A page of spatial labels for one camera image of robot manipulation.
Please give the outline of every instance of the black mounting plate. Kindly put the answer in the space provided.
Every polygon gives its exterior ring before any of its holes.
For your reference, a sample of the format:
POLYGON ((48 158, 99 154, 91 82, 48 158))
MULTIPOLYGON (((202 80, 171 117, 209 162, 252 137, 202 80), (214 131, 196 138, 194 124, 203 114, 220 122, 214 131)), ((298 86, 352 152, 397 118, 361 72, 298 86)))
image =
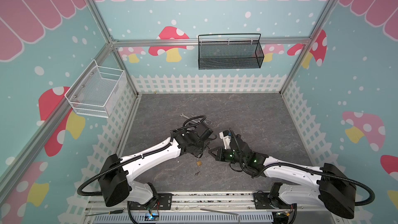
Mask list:
MULTIPOLYGON (((172 199, 173 194, 165 193, 165 194, 158 194, 159 195, 159 210, 170 210, 172 206, 172 199)), ((147 210, 142 204, 138 202, 131 202, 130 203, 131 210, 147 210)))

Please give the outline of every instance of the wall-mounted basket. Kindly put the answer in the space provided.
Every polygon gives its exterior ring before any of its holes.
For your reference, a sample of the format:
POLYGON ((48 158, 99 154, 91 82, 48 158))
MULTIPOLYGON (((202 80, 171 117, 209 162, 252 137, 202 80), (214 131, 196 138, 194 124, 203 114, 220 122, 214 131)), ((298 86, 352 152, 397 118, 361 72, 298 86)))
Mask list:
POLYGON ((93 60, 65 97, 77 114, 108 118, 126 84, 124 70, 100 67, 93 60))
POLYGON ((199 69, 261 68, 260 37, 256 33, 199 35, 199 69))

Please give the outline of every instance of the pink mushroom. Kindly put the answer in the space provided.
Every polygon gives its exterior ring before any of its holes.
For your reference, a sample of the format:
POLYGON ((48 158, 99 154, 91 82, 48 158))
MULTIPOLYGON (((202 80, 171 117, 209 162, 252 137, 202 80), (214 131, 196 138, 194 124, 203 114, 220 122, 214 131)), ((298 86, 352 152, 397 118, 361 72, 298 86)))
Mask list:
MULTIPOLYGON (((176 27, 167 26, 165 27, 156 39, 189 39, 187 34, 176 27)), ((178 52, 178 48, 192 50, 193 46, 165 46, 165 47, 150 47, 149 54, 158 56, 167 53, 167 62, 179 62, 181 61, 181 55, 178 52)))
POLYGON ((380 158, 383 169, 398 181, 398 157, 384 155, 380 158))
POLYGON ((137 54, 145 55, 146 52, 142 47, 120 47, 118 48, 120 55, 123 58, 123 61, 127 61, 127 57, 129 58, 130 63, 140 62, 137 54))
POLYGON ((6 202, 1 206, 1 221, 4 224, 20 224, 25 215, 27 202, 33 203, 36 207, 43 202, 49 191, 49 184, 35 182, 47 166, 47 162, 35 162, 27 169, 6 202))
MULTIPOLYGON (((55 87, 47 90, 40 96, 39 111, 41 120, 37 122, 37 125, 41 125, 48 118, 61 99, 63 99, 64 93, 68 89, 69 87, 55 87)), ((55 156, 61 151, 66 130, 72 134, 74 139, 77 139, 82 133, 85 123, 86 119, 84 117, 78 116, 70 109, 44 145, 47 156, 55 156)))
MULTIPOLYGON (((326 56, 326 50, 327 50, 327 38, 326 38, 326 32, 324 30, 321 31, 319 34, 318 38, 316 38, 315 43, 312 45, 310 51, 304 58, 304 61, 302 62, 301 66, 303 68, 308 69, 310 67, 310 61, 313 58, 315 58, 315 62, 318 66, 321 66, 322 63, 325 60, 326 56)), ((290 48, 287 51, 287 54, 289 56, 295 56, 298 55, 301 52, 301 49, 303 48, 303 44, 296 44, 292 48, 290 48)))
POLYGON ((353 126, 346 129, 346 134, 352 142, 357 144, 362 137, 366 137, 375 152, 383 146, 386 131, 379 116, 361 112, 343 112, 343 119, 342 124, 348 123, 353 126))
POLYGON ((283 54, 285 48, 282 44, 266 44, 263 46, 264 60, 263 62, 272 61, 272 54, 283 54))

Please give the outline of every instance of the white dot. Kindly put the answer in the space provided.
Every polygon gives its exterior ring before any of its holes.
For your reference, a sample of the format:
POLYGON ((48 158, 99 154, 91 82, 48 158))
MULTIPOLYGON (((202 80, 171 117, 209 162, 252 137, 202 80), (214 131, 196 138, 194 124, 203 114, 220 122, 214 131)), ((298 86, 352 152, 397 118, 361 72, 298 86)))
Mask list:
POLYGON ((44 75, 44 69, 40 66, 35 67, 35 73, 38 75, 44 75))
POLYGON ((41 165, 39 166, 39 170, 41 172, 45 171, 48 165, 49 165, 48 162, 42 162, 41 165))
POLYGON ((23 192, 27 189, 28 186, 29 186, 29 183, 27 181, 22 181, 22 182, 18 183, 16 190, 18 192, 23 192))
POLYGON ((9 157, 9 158, 7 158, 7 159, 6 159, 6 165, 12 164, 12 162, 14 162, 14 160, 15 160, 15 157, 9 157))
POLYGON ((385 134, 386 134, 386 129, 385 129, 385 127, 379 127, 378 131, 379 131, 379 133, 380 133, 381 135, 385 135, 385 134))
POLYGON ((365 132, 370 132, 372 130, 372 127, 369 124, 365 124, 365 125, 363 125, 363 130, 365 132))

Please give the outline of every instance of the black cable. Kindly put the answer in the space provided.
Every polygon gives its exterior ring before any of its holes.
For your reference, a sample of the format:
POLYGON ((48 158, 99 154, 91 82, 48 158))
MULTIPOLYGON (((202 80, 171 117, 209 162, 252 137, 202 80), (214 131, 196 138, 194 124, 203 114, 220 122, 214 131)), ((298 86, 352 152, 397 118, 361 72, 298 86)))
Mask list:
POLYGON ((132 217, 132 215, 131 215, 130 203, 131 203, 131 201, 127 201, 127 213, 129 214, 129 218, 130 218, 130 220, 131 220, 132 223, 134 223, 134 224, 139 224, 138 222, 136 222, 136 221, 133 219, 133 217, 132 217))
POLYGON ((296 219, 296 215, 297 215, 297 203, 293 203, 292 204, 293 208, 295 209, 295 212, 293 213, 293 217, 292 219, 287 223, 287 224, 293 224, 293 222, 296 219))
POLYGON ((101 191, 85 192, 85 191, 83 191, 83 189, 84 189, 85 187, 87 187, 90 183, 92 183, 92 182, 98 180, 99 178, 103 177, 103 176, 106 175, 107 173, 112 172, 112 171, 114 171, 114 170, 117 170, 118 168, 123 167, 123 166, 125 166, 126 164, 129 164, 129 163, 131 163, 131 162, 137 161, 138 159, 141 159, 141 158, 144 158, 144 157, 147 157, 147 156, 150 156, 150 155, 153 155, 153 154, 156 154, 156 153, 158 153, 158 152, 161 152, 161 151, 166 150, 168 147, 170 147, 170 146, 172 145, 172 142, 173 142, 173 140, 174 140, 174 132, 175 132, 175 131, 180 131, 180 130, 185 130, 185 129, 188 129, 188 128, 191 128, 191 127, 195 127, 195 126, 199 125, 201 122, 203 122, 205 119, 206 119, 206 116, 204 116, 204 115, 190 118, 189 120, 187 120, 186 122, 184 122, 183 127, 180 127, 180 128, 177 128, 177 129, 175 129, 175 130, 171 130, 171 131, 170 131, 170 142, 167 143, 167 145, 165 145, 165 146, 162 147, 162 148, 159 148, 159 149, 156 149, 156 150, 153 150, 153 151, 146 152, 146 153, 142 154, 142 156, 137 156, 137 157, 130 158, 130 159, 128 159, 128 160, 126 160, 126 161, 124 161, 124 162, 118 164, 118 165, 115 166, 115 167, 109 168, 109 169, 107 169, 106 171, 101 172, 101 173, 99 173, 99 174, 93 176, 92 178, 88 179, 87 181, 85 181, 84 183, 82 183, 82 185, 79 186, 79 188, 77 189, 77 194, 82 195, 82 196, 102 195, 102 192, 101 192, 101 191), (187 126, 185 125, 185 124, 187 123, 187 121, 190 121, 190 120, 196 119, 196 118, 202 118, 202 119, 199 120, 199 122, 197 122, 197 123, 195 123, 195 124, 190 124, 190 125, 187 125, 187 126))
POLYGON ((274 166, 287 166, 287 167, 292 167, 295 169, 299 169, 302 170, 304 172, 308 172, 310 174, 314 174, 314 175, 320 175, 323 177, 329 177, 332 179, 338 179, 341 181, 345 181, 345 182, 349 182, 352 184, 355 184, 356 186, 359 186, 361 188, 363 188, 364 190, 366 190, 369 193, 369 197, 366 200, 360 201, 360 202, 355 202, 355 206, 363 206, 363 205, 367 205, 369 203, 371 203, 372 201, 375 200, 375 193, 373 192, 373 190, 371 188, 369 188, 368 186, 366 186, 363 183, 360 183, 358 181, 352 180, 350 178, 346 178, 346 177, 340 177, 337 175, 332 175, 332 174, 328 174, 328 173, 324 173, 324 172, 318 172, 318 171, 314 171, 312 169, 307 169, 301 166, 297 166, 295 164, 291 164, 291 163, 271 163, 267 166, 265 166, 261 171, 259 171, 259 173, 257 173, 256 175, 253 175, 251 173, 247 173, 245 170, 243 170, 244 172, 246 172, 247 174, 251 175, 252 177, 259 177, 261 176, 261 174, 268 168, 274 167, 274 166))

